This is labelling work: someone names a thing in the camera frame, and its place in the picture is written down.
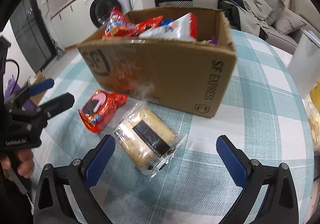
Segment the left hand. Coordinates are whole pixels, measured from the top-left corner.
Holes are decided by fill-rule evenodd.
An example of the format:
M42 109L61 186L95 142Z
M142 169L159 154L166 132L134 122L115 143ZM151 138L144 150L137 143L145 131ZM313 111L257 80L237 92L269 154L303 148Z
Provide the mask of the left hand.
M24 178L30 178L33 175L35 168L33 152L31 149L18 150L18 152L16 152L16 156L20 161L20 164L17 167L18 174ZM11 168L11 161L5 154L1 154L1 165L4 170L5 178L12 181L12 178L8 173L8 170Z

